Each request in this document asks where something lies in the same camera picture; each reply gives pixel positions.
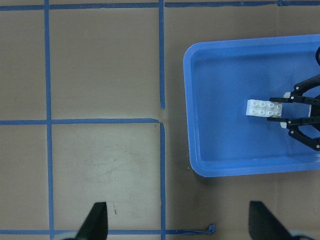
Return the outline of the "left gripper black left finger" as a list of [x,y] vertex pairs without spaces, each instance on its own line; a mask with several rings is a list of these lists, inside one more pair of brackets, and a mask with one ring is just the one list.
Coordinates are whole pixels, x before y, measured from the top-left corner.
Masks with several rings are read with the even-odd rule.
[[77,232],[76,240],[106,240],[108,211],[106,202],[96,202]]

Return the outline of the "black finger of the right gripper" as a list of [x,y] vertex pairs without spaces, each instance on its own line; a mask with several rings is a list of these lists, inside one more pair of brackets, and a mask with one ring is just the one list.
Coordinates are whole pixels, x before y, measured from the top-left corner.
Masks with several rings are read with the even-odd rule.
[[277,103],[299,103],[299,104],[307,104],[307,105],[319,105],[320,100],[318,98],[306,97],[306,96],[297,96],[293,95],[289,98],[285,97],[270,97],[270,102]]
[[302,117],[302,118],[276,118],[267,117],[270,122],[286,123],[288,126],[305,126],[305,125],[316,125],[320,123],[320,117]]

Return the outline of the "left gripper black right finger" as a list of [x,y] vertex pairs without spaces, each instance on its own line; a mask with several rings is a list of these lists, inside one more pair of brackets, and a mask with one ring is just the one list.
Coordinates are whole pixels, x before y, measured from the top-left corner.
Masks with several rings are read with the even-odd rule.
[[289,231],[262,201],[250,201],[248,232],[252,240],[314,240],[309,234]]

